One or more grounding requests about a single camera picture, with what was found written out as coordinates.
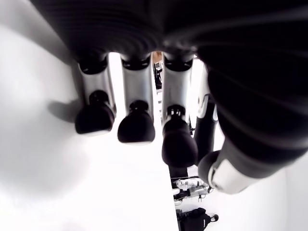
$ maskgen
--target robotic hand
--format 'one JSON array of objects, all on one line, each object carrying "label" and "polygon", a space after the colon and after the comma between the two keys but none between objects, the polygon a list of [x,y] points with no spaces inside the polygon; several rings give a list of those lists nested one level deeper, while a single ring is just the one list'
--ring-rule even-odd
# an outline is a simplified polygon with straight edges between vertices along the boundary
[{"label": "robotic hand", "polygon": [[[121,142],[151,142],[150,53],[164,52],[162,157],[198,165],[229,194],[308,150],[307,0],[32,0],[79,62],[85,107],[78,133],[110,131],[116,117],[108,53],[122,58]],[[193,55],[205,70],[194,139],[187,112]],[[215,124],[225,134],[213,152]]]}]

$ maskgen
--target white surface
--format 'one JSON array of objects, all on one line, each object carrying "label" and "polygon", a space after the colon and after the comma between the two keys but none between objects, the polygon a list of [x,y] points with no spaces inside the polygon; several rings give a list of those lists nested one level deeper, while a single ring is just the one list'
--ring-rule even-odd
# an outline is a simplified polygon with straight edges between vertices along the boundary
[{"label": "white surface", "polygon": [[[111,61],[115,127],[105,136],[78,136],[66,122],[80,106],[66,48],[28,1],[0,0],[0,6],[0,230],[177,230],[161,160],[158,109],[153,144],[133,147],[116,141],[125,114],[118,56],[112,54]],[[194,83],[202,63],[194,63],[192,87],[199,89]],[[193,90],[192,98],[197,95]],[[196,107],[196,98],[190,105]],[[218,150],[220,129],[215,137]],[[202,203],[188,199],[181,207],[201,206],[219,214],[208,231],[307,230],[307,162],[305,156],[238,195],[213,192]],[[159,189],[155,196],[148,190],[153,185]]]},{"label": "white surface", "polygon": [[[158,109],[152,144],[117,141],[125,107],[119,55],[111,54],[118,108],[114,129],[103,136],[77,135],[67,122],[80,107],[70,66],[30,33],[6,23],[24,7],[31,5],[1,1],[0,230],[178,230],[168,168],[161,159]],[[20,23],[23,31],[33,26]],[[61,47],[54,44],[55,50]],[[159,189],[154,196],[147,190],[153,185]]]},{"label": "white surface", "polygon": [[306,231],[308,208],[308,154],[286,168],[288,230]]}]

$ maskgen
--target white wall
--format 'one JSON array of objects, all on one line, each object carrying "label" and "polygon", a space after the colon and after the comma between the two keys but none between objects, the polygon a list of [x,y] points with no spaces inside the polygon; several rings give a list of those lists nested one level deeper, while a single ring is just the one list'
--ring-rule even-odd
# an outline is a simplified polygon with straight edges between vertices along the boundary
[{"label": "white wall", "polygon": [[308,208],[308,154],[286,169],[288,230],[306,231]]},{"label": "white wall", "polygon": [[0,1],[0,230],[176,231],[158,110],[152,144],[116,138],[125,116],[119,55],[110,56],[113,131],[77,135],[69,53],[28,1]]}]

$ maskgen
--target silver metal part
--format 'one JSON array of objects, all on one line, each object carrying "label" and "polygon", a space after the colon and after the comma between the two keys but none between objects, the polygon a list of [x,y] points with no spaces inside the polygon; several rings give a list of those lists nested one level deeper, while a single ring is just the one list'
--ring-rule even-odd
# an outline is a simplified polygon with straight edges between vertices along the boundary
[{"label": "silver metal part", "polygon": [[84,84],[86,103],[89,104],[89,96],[96,90],[103,90],[108,95],[109,104],[111,107],[115,105],[115,96],[112,87],[109,65],[100,73],[87,75],[78,64]]},{"label": "silver metal part", "polygon": [[148,103],[149,115],[153,118],[152,64],[142,70],[132,71],[125,67],[122,67],[122,70],[126,114],[129,114],[132,102],[142,100]]},{"label": "silver metal part", "polygon": [[215,104],[214,107],[214,112],[213,112],[213,120],[218,121],[218,116],[217,116],[217,105]]},{"label": "silver metal part", "polygon": [[200,82],[199,96],[198,96],[198,112],[197,112],[198,118],[203,118],[206,113],[208,95],[210,94],[210,89],[207,83],[207,76],[208,76],[207,69],[204,65]]},{"label": "silver metal part", "polygon": [[188,93],[191,86],[192,68],[187,71],[172,71],[165,65],[163,68],[163,124],[167,122],[167,108],[172,105],[180,105],[185,108],[185,121],[189,120],[189,112],[187,110]]},{"label": "silver metal part", "polygon": [[224,159],[218,167],[214,163],[208,173],[208,182],[212,188],[227,194],[239,193],[260,179],[251,178],[240,173],[229,160]]}]

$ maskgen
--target black device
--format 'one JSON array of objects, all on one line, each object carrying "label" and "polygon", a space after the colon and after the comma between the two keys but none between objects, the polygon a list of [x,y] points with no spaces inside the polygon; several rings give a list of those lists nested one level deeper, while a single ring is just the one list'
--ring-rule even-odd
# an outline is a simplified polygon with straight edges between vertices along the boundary
[{"label": "black device", "polygon": [[[76,119],[78,133],[112,129],[113,51],[122,58],[127,112],[118,138],[151,142],[149,57],[163,51],[162,156],[169,166],[198,164],[211,187],[233,194],[307,152],[308,0],[31,2],[79,63],[86,103]],[[226,137],[219,152],[211,148],[213,121],[210,126],[200,118],[196,138],[190,136],[187,95],[195,54],[206,65],[208,102],[216,105]]]},{"label": "black device", "polygon": [[204,208],[197,208],[192,211],[177,211],[179,231],[203,231],[209,223],[216,222],[219,216],[215,214],[210,217]]}]

